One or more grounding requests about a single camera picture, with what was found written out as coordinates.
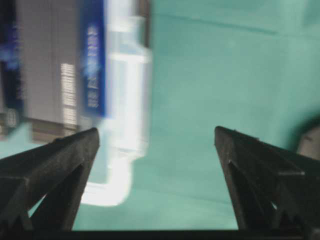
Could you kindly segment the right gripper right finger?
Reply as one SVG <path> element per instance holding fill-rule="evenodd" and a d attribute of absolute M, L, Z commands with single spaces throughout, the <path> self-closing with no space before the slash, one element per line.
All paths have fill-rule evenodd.
<path fill-rule="evenodd" d="M 320 229 L 318 160 L 218 126 L 214 145 L 240 229 Z"/>

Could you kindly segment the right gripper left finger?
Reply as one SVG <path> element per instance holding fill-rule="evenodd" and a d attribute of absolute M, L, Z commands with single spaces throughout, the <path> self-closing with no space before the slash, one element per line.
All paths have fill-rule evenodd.
<path fill-rule="evenodd" d="M 0 230 L 70 231 L 99 147 L 94 127 L 1 159 Z"/>

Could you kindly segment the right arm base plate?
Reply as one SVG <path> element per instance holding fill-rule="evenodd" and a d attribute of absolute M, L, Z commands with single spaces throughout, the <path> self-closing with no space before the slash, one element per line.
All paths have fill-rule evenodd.
<path fill-rule="evenodd" d="M 305 132 L 299 141 L 297 153 L 308 158 L 320 160 L 320 127 Z"/>

